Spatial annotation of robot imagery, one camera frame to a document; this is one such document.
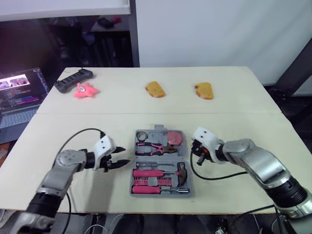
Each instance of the cable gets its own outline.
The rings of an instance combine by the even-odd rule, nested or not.
[[[255,215],[254,215],[254,214],[253,214],[253,218],[254,218],[254,220],[255,220],[255,223],[256,223],[257,228],[258,228],[258,231],[259,231],[259,230],[260,230],[260,227],[259,227],[258,221],[257,221],[257,219],[256,219],[256,217],[255,217]]]
[[[79,132],[76,132],[75,134],[73,134],[70,138],[67,139],[67,141],[65,141],[65,143],[62,145],[62,147],[59,149],[58,154],[63,150],[63,148],[66,146],[66,144],[67,144],[71,139],[73,139],[73,138],[74,138],[75,136],[77,136],[79,133],[82,133],[82,132],[85,132],[85,131],[89,131],[89,130],[95,130],[95,131],[100,132],[100,138],[102,138],[102,137],[105,136],[105,133],[104,133],[102,130],[98,129],[98,128],[85,128],[85,129],[82,129],[82,130],[80,130]],[[65,234],[66,229],[67,229],[68,224],[69,224],[70,216],[71,216],[71,214],[72,214],[72,202],[71,202],[71,200],[70,200],[70,197],[69,197],[68,193],[66,193],[66,197],[67,197],[67,199],[68,199],[69,213],[68,213],[67,221],[66,221],[66,224],[65,224],[65,227],[64,227],[64,229],[63,229],[62,234]]]
[[[275,206],[274,208],[275,208],[275,214],[276,214],[276,220],[278,223],[279,233],[282,234],[282,225],[281,225],[281,220],[279,219],[278,210]]]
[[[242,218],[242,217],[244,217],[244,216],[246,216],[246,215],[248,215],[248,214],[250,214],[250,213],[252,213],[252,212],[257,212],[257,211],[261,211],[261,210],[266,210],[266,209],[269,209],[269,208],[273,208],[273,207],[275,207],[274,205],[270,205],[270,206],[265,206],[265,207],[261,207],[261,208],[258,208],[258,209],[254,209],[254,210],[251,210],[251,211],[247,211],[247,212],[245,212],[245,213],[242,213],[242,214],[240,214],[239,216],[237,216],[230,224],[229,224],[229,227],[234,227],[234,229],[236,229],[236,227],[234,226],[234,224],[235,224],[235,222],[238,220],[238,219],[240,219],[240,218]]]
[[[108,230],[107,230],[104,226],[99,225],[99,224],[94,224],[94,225],[90,226],[83,234],[87,234],[87,232],[88,232],[91,228],[96,227],[96,226],[101,227],[102,229],[104,229],[104,230],[108,233]]]
[[[116,215],[116,216],[114,217],[113,221],[111,222],[111,225],[109,225],[108,230],[111,230],[112,225],[113,225],[113,223],[114,223],[115,219],[116,219],[117,217],[119,217],[119,216],[122,216],[122,215],[123,215],[123,214],[118,214],[118,215]]]
[[[65,143],[62,145],[62,147],[59,149],[58,151],[58,154],[63,150],[63,148],[65,147],[65,145],[71,140],[73,139],[75,136],[77,136],[78,134],[82,133],[82,132],[85,132],[85,131],[89,131],[89,130],[95,130],[95,131],[98,131],[100,132],[100,138],[104,137],[105,136],[105,133],[98,129],[98,128],[85,128],[85,129],[82,129],[80,130],[79,132],[76,132],[75,134],[73,134],[70,138],[68,138],[67,141],[65,141]]]
[[[63,229],[62,234],[65,234],[66,229],[67,229],[68,224],[69,224],[70,215],[72,214],[72,202],[71,202],[71,200],[70,200],[70,197],[69,197],[68,193],[66,193],[66,197],[67,197],[67,200],[68,200],[69,213],[68,213],[67,221],[66,221],[66,224],[65,224],[65,227],[64,227],[64,229]]]
[[[223,177],[216,177],[216,178],[207,178],[207,177],[203,177],[201,175],[199,175],[195,169],[194,169],[194,165],[193,165],[193,152],[191,151],[191,155],[190,155],[190,164],[191,164],[191,169],[193,171],[193,173],[201,178],[201,179],[204,179],[204,180],[220,180],[220,179],[227,179],[227,178],[231,178],[231,177],[234,177],[234,176],[239,176],[239,175],[243,175],[243,174],[248,174],[247,172],[239,172],[239,173],[235,173],[235,174],[232,174],[232,175],[227,175],[227,176],[223,176]]]

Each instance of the hammer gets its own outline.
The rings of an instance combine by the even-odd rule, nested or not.
[[[177,172],[164,172],[161,170],[133,170],[133,177],[161,177],[165,174],[175,174],[178,176],[178,186],[182,186],[187,178],[184,162],[177,164]]]

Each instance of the black battery holder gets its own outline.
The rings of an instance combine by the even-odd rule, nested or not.
[[[80,69],[75,74],[72,74],[69,77],[66,77],[62,80],[57,80],[54,83],[54,86],[59,90],[61,93],[66,93],[70,87],[77,84],[78,82],[84,80],[84,79],[90,79],[93,77],[93,72],[86,70],[86,69]]]

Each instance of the pliers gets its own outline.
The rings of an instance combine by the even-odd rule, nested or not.
[[[136,146],[151,146],[157,148],[157,150],[147,153],[142,151],[136,151],[136,155],[138,156],[163,155],[164,153],[172,154],[177,152],[177,148],[172,146],[162,146],[162,144],[160,143],[137,142]]]

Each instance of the tool kit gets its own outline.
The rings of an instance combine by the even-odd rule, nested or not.
[[[191,197],[191,170],[185,135],[155,125],[137,130],[130,194],[135,197]]]

